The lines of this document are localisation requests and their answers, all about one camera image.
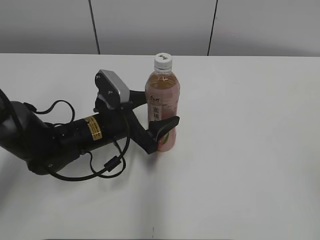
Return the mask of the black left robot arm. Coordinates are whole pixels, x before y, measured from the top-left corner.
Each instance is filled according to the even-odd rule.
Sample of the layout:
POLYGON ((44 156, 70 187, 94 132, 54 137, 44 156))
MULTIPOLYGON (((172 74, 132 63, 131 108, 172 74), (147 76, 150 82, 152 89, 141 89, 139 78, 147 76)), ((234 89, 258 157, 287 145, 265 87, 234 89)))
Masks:
POLYGON ((101 96, 95 100, 94 115, 67 123, 43 122, 40 112, 28 103, 11 101, 0 95, 0 145, 25 161, 37 175, 51 175, 68 182, 80 182, 81 177, 60 175, 60 170, 80 156, 108 144, 125 139, 137 143, 146 153, 158 150, 162 137, 179 124, 179 117, 152 121, 145 129, 134 109, 144 105, 142 91, 131 91, 127 103, 116 108, 108 106, 101 96))

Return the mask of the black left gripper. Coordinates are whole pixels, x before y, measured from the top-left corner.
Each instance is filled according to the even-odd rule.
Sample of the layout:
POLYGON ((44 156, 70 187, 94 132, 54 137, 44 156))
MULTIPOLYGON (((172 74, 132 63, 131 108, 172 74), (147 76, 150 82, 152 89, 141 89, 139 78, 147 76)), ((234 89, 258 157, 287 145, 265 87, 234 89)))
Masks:
POLYGON ((129 101, 117 109, 108 109, 98 98, 95 100, 94 116, 102 138, 106 143, 112 140, 129 138, 139 145, 147 154, 158 151, 158 143, 162 137, 174 129, 180 121, 179 116, 173 116, 159 121, 150 121, 146 130, 138 121, 133 109, 147 103, 144 91, 129 91, 129 101))

